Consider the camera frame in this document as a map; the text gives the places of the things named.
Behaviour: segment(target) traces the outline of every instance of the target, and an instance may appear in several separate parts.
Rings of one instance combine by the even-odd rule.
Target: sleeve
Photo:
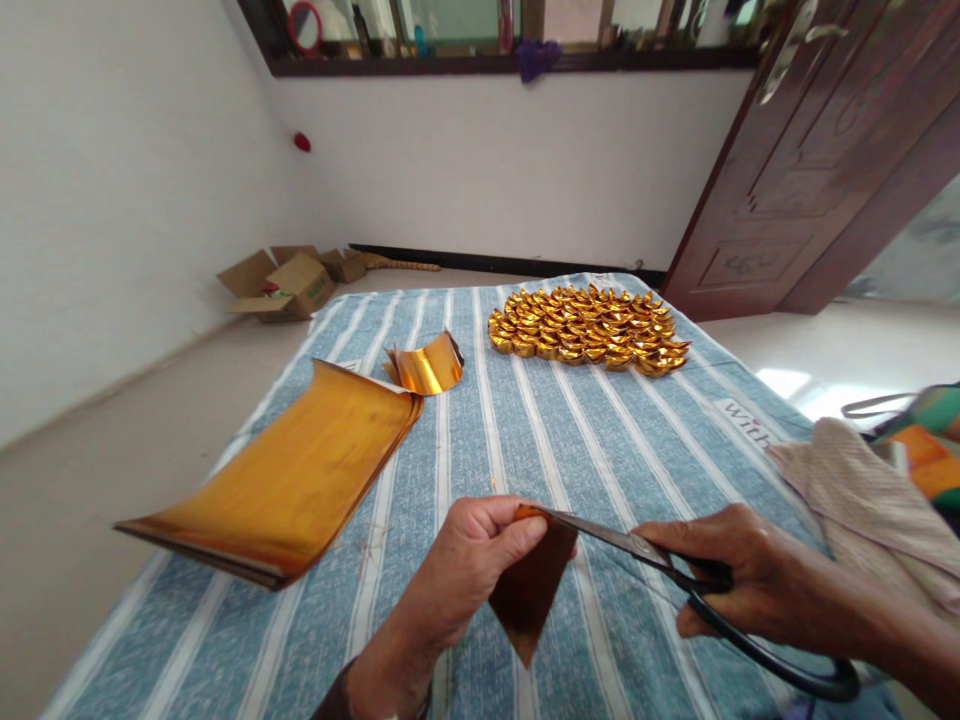
[[[347,673],[352,665],[353,660],[348,662],[340,671],[337,679],[333,681],[333,685],[324,695],[320,707],[310,716],[310,720],[354,720],[353,712],[350,710],[350,698],[347,697]],[[432,697],[433,685],[431,684],[427,690],[427,699],[423,701],[423,705],[417,711],[416,720],[427,720]]]

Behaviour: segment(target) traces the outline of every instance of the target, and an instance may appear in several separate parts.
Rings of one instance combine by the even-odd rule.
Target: elderly hand
[[[463,637],[500,574],[547,531],[542,517],[513,522],[511,496],[457,500],[393,612],[347,676],[354,716],[412,717],[437,658]]]
[[[692,522],[646,523],[633,532],[667,550],[730,565],[734,589],[704,599],[746,633],[831,657],[863,657],[875,635],[880,589],[746,505]],[[686,638],[717,634],[689,605],[677,617],[677,630]]]

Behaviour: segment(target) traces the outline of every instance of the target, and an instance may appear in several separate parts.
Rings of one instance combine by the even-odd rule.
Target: brown door
[[[776,310],[958,93],[958,0],[791,3],[664,297],[694,320]]]

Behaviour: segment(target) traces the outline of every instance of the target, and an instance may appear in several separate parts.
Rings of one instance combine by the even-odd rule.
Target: white floor
[[[339,292],[516,282],[383,270]],[[955,382],[960,311],[869,301],[808,318],[706,323],[810,417],[850,400]],[[179,500],[204,477],[306,332],[242,321],[121,392],[0,453],[0,717],[34,717],[152,555],[109,529]],[[911,711],[910,717],[921,717]]]

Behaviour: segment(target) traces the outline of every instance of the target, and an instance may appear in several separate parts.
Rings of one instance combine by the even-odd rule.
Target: black baseboard
[[[662,270],[627,270],[612,265],[585,265],[581,263],[563,263],[554,260],[527,260],[525,258],[502,258],[492,255],[470,255],[468,253],[439,252],[437,250],[411,250],[410,248],[391,248],[380,245],[359,245],[350,243],[350,247],[361,252],[383,255],[391,260],[404,262],[422,262],[439,265],[451,270],[478,270],[480,272],[505,273],[507,275],[529,275],[530,277],[554,277],[573,275],[578,272],[607,273],[624,272],[635,275],[647,285],[659,289],[667,273]]]

